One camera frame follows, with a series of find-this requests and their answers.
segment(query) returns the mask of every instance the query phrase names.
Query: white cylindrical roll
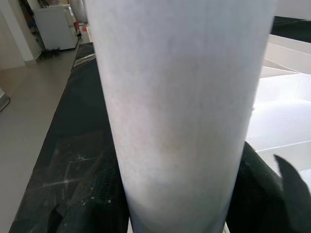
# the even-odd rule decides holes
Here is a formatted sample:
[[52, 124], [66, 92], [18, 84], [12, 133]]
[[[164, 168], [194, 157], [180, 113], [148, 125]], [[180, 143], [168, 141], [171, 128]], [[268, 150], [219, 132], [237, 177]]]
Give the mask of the white cylindrical roll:
[[221, 231], [275, 0], [92, 0], [136, 233]]

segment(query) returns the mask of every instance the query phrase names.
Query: black surface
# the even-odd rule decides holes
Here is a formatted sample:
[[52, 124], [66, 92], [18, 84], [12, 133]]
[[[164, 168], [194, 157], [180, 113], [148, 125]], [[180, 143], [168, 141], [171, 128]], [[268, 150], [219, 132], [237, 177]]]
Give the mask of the black surface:
[[275, 17], [271, 34], [311, 43], [311, 21]]
[[[80, 45], [75, 61], [93, 53], [92, 43]], [[72, 206], [72, 197], [79, 182], [82, 179], [85, 181], [85, 175], [94, 166], [95, 161], [105, 155], [109, 155], [110, 159], [104, 159], [101, 168], [109, 167], [110, 172], [102, 173], [99, 181], [106, 182], [105, 175], [107, 179], [111, 179], [109, 175], [112, 171], [115, 174], [113, 183], [116, 190], [110, 190], [110, 198], [119, 198], [119, 205], [114, 205], [119, 208], [120, 217], [114, 220], [120, 227], [126, 225], [127, 228], [127, 205], [97, 63], [93, 58], [72, 67], [9, 232], [47, 232], [52, 210], [59, 205], [57, 210], [62, 215], [65, 214], [68, 206]]]

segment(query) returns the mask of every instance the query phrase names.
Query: white panel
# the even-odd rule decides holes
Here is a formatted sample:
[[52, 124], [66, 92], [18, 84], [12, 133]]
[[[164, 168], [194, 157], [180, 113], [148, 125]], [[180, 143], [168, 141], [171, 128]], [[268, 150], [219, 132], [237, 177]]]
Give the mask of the white panel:
[[275, 63], [273, 61], [270, 61], [266, 58], [264, 58], [263, 62], [262, 62], [262, 65], [265, 66], [265, 67], [270, 67], [270, 68], [275, 68], [275, 69], [282, 69], [282, 70], [288, 70], [288, 71], [295, 71], [293, 69], [289, 69], [288, 67], [284, 67], [284, 66], [281, 66], [280, 64], [278, 63]]
[[281, 156], [290, 162], [298, 171], [311, 168], [311, 141], [287, 145], [269, 150], [257, 151], [259, 156], [272, 168], [279, 173], [278, 165], [274, 159], [274, 154]]
[[246, 141], [256, 150], [311, 140], [311, 102], [277, 100], [255, 105]]
[[283, 75], [259, 80], [254, 106], [276, 100], [288, 100], [296, 97], [299, 75]]
[[268, 43], [265, 58], [290, 69], [311, 74], [311, 55]]
[[298, 74], [298, 72], [288, 71], [284, 69], [276, 69], [271, 67], [262, 67], [259, 78], [268, 78], [279, 75]]
[[269, 35], [270, 43], [280, 45], [289, 49], [297, 50], [299, 52], [311, 54], [311, 44], [299, 40], [293, 40], [277, 35]]

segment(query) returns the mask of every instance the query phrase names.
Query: tiled floor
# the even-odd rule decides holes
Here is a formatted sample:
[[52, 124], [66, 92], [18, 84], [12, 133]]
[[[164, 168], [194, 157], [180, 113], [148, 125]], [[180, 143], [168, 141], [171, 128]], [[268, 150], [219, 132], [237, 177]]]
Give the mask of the tiled floor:
[[0, 113], [0, 232], [17, 212], [60, 97], [76, 50], [31, 67], [0, 70], [11, 103]]

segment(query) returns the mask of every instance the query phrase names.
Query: white foam board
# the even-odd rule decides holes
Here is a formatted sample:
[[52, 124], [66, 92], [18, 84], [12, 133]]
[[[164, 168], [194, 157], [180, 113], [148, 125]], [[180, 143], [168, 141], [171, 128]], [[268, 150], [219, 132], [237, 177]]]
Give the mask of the white foam board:
[[311, 74], [310, 54], [268, 43], [265, 58], [294, 71]]

